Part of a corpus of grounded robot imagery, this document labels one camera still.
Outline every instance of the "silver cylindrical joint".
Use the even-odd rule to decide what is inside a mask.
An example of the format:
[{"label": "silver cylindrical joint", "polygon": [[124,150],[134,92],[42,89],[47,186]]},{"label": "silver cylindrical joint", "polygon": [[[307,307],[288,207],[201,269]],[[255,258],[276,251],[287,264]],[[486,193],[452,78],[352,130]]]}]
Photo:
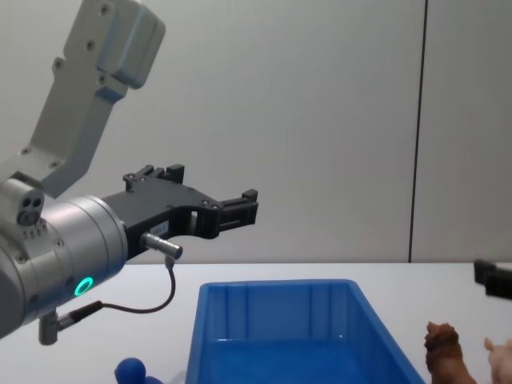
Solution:
[{"label": "silver cylindrical joint", "polygon": [[115,276],[128,255],[121,221],[92,197],[45,208],[20,242],[0,234],[0,338]]},{"label": "silver cylindrical joint", "polygon": [[182,247],[148,232],[141,236],[141,244],[150,250],[157,250],[171,256],[174,260],[178,260],[183,254]]}]

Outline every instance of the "black cable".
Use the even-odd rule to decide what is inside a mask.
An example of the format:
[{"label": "black cable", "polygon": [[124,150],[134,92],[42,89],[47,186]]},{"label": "black cable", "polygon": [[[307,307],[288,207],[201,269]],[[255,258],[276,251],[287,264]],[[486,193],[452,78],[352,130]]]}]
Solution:
[{"label": "black cable", "polygon": [[176,277],[174,276],[174,260],[172,258],[166,259],[166,267],[169,271],[170,276],[170,295],[167,300],[164,301],[160,306],[156,306],[155,308],[149,308],[148,310],[138,310],[135,308],[128,308],[125,306],[118,306],[115,304],[104,304],[103,302],[97,301],[93,302],[87,306],[83,306],[77,310],[69,312],[66,316],[63,316],[59,319],[59,330],[64,330],[69,328],[70,326],[80,322],[84,318],[88,318],[92,314],[95,314],[99,310],[103,308],[110,308],[112,310],[120,310],[122,312],[128,312],[131,314],[153,314],[155,312],[159,312],[166,308],[174,299],[174,295],[176,294]]},{"label": "black cable", "polygon": [[170,295],[167,300],[164,301],[160,306],[156,306],[155,308],[150,308],[148,310],[137,310],[135,308],[127,308],[125,306],[117,306],[115,304],[103,304],[103,308],[110,308],[112,310],[120,310],[122,312],[128,312],[131,314],[153,314],[155,312],[159,312],[163,310],[166,306],[173,301],[174,295],[176,294],[176,277],[174,276],[174,271],[172,268],[169,268],[169,276],[170,276]]}]

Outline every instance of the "pink toy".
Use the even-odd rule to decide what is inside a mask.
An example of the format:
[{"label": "pink toy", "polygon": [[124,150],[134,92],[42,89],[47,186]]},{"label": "pink toy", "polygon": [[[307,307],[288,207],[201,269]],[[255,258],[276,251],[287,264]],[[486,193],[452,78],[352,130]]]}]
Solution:
[{"label": "pink toy", "polygon": [[489,351],[489,364],[493,384],[512,384],[512,339],[504,346],[495,346],[486,338],[485,348]]}]

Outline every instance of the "black object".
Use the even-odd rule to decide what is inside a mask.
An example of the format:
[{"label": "black object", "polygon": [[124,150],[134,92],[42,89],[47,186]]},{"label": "black object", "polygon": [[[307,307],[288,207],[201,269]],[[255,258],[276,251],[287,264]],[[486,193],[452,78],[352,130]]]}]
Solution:
[{"label": "black object", "polygon": [[512,300],[512,270],[498,268],[492,262],[474,262],[474,280],[486,288],[488,296]]},{"label": "black object", "polygon": [[123,177],[125,192],[103,199],[125,223],[128,259],[147,251],[140,243],[145,232],[164,239],[181,235],[212,239],[221,231],[256,222],[256,190],[220,202],[184,186],[184,174],[182,165],[165,170],[145,166]]},{"label": "black object", "polygon": [[[103,308],[102,302],[93,302],[91,304],[88,304],[87,306],[83,306],[82,308],[78,310],[73,310],[69,312],[70,318],[73,320],[73,325],[80,322],[84,318],[88,318],[92,314],[95,314],[99,310]],[[59,326],[59,331],[64,330],[62,326]]]}]

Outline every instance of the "brown toy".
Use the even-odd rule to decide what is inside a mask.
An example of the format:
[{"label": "brown toy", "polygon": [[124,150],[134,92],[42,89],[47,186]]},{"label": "brown toy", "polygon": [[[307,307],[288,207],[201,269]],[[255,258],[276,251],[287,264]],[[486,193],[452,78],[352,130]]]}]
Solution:
[{"label": "brown toy", "polygon": [[462,348],[455,328],[450,324],[429,322],[426,330],[426,366],[432,375],[432,384],[477,384],[462,358]]},{"label": "brown toy", "polygon": [[512,384],[512,339],[507,340],[504,346],[495,346],[486,338],[484,347],[489,351],[493,384]]}]

